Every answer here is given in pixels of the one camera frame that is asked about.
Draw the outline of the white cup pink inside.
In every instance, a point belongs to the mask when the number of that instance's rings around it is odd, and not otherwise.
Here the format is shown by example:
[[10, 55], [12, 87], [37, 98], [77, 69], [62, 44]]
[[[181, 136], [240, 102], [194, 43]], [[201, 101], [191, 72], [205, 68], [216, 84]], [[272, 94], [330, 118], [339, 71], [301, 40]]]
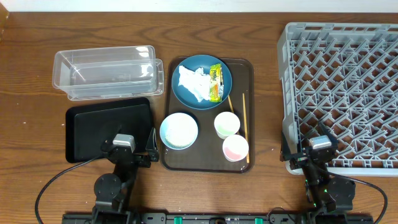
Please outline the white cup pink inside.
[[234, 134], [223, 141], [222, 150], [228, 161], [238, 162], [248, 155], [249, 144], [244, 137]]

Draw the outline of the white cup green inside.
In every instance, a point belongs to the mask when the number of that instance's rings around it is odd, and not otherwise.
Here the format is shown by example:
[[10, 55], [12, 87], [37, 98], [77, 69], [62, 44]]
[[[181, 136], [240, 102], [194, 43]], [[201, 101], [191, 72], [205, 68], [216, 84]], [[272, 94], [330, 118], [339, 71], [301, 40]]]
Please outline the white cup green inside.
[[239, 131], [240, 120], [234, 113], [225, 111], [216, 116], [214, 127], [217, 135], [221, 139], [226, 139]]

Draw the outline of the light blue rice bowl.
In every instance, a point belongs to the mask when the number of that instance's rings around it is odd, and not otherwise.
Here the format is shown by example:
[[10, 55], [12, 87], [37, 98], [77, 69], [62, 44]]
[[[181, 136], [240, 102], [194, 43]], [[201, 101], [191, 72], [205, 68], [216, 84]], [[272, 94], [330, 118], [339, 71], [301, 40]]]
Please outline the light blue rice bowl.
[[165, 146], [173, 150], [190, 147], [198, 137], [197, 122], [186, 113], [173, 113], [160, 125], [160, 138]]

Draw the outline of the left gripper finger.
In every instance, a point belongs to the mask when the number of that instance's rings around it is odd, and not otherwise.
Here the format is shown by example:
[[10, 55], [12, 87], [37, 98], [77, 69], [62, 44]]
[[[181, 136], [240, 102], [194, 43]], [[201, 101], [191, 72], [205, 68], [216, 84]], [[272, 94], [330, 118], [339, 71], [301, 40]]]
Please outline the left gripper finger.
[[157, 148], [156, 130], [152, 128], [146, 144], [146, 152], [152, 162], [159, 161], [159, 150]]
[[107, 143], [112, 144], [115, 137], [121, 133], [122, 126], [112, 126], [108, 130]]

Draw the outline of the blue plate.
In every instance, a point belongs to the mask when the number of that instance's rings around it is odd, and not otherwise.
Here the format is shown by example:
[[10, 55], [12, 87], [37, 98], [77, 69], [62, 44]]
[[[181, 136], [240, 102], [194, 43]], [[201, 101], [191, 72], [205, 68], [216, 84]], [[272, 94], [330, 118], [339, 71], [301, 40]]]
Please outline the blue plate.
[[[183, 65], [189, 70], [195, 71], [199, 67], [204, 68], [204, 72], [210, 75], [210, 67], [214, 64], [220, 63], [222, 67], [223, 73], [223, 97], [222, 101], [219, 103], [213, 103], [210, 100], [203, 100], [201, 103], [197, 102], [197, 99], [194, 97], [192, 93], [190, 93], [185, 87], [178, 86], [178, 79], [180, 78], [180, 74], [178, 72], [178, 67]], [[224, 61], [211, 56], [211, 55], [194, 55], [191, 57], [187, 57], [178, 63], [177, 67], [173, 70], [171, 74], [171, 87], [174, 95], [177, 99], [185, 106], [196, 109], [196, 110], [208, 110], [211, 108], [215, 108], [218, 105], [222, 104], [231, 93], [233, 79], [232, 74], [228, 68], [228, 66], [224, 63]]]

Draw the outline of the yellow snack wrapper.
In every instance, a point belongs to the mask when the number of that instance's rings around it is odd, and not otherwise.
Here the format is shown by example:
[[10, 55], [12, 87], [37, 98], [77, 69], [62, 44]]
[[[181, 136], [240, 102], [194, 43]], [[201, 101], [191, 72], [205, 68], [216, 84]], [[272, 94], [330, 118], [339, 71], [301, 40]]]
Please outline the yellow snack wrapper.
[[210, 101], [219, 103], [223, 97], [223, 73], [220, 63], [210, 67]]

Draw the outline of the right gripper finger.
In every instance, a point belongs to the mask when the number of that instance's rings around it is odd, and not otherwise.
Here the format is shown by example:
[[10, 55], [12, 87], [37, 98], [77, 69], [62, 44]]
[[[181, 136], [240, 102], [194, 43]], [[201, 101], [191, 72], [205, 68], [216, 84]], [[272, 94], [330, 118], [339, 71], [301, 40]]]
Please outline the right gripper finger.
[[334, 135], [332, 135], [332, 133], [329, 132], [328, 127], [325, 126], [322, 122], [318, 122], [318, 133], [321, 136], [327, 136], [332, 145], [338, 145], [337, 138], [335, 138]]
[[292, 154], [287, 139], [283, 132], [281, 132], [281, 136], [282, 140], [281, 140], [281, 149], [280, 149], [280, 161], [285, 162], [291, 160]]

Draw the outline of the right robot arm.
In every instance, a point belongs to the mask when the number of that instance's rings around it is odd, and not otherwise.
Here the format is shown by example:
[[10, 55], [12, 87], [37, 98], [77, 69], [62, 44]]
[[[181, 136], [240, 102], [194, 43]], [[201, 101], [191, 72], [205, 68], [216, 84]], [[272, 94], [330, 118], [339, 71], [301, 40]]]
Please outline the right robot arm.
[[302, 169], [307, 200], [314, 207], [297, 216], [295, 223], [348, 223], [346, 212], [353, 209], [356, 185], [352, 180], [332, 176], [326, 164], [337, 157], [338, 140], [319, 124], [320, 135], [308, 140], [309, 145], [292, 153], [282, 135], [281, 161], [291, 169]]

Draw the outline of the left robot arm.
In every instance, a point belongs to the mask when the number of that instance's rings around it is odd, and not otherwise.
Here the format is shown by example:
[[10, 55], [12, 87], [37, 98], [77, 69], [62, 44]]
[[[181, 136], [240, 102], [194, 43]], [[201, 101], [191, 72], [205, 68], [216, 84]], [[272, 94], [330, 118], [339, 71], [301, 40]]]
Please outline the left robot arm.
[[152, 128], [144, 152], [136, 152], [133, 136], [121, 134], [106, 139], [101, 145], [103, 157], [115, 167], [112, 173], [103, 174], [94, 184], [96, 195], [92, 223], [141, 223], [141, 215], [129, 210], [129, 201], [141, 168], [149, 168], [159, 160], [155, 128]]

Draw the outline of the white tissue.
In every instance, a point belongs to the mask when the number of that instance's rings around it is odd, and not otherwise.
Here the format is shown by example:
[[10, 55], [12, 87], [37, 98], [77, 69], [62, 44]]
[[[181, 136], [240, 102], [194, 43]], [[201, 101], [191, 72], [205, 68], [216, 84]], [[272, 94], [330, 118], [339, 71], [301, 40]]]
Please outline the white tissue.
[[203, 67], [199, 67], [193, 71], [180, 65], [178, 72], [180, 74], [178, 86], [185, 87], [194, 95], [199, 103], [203, 100], [210, 100], [210, 76], [204, 72]]

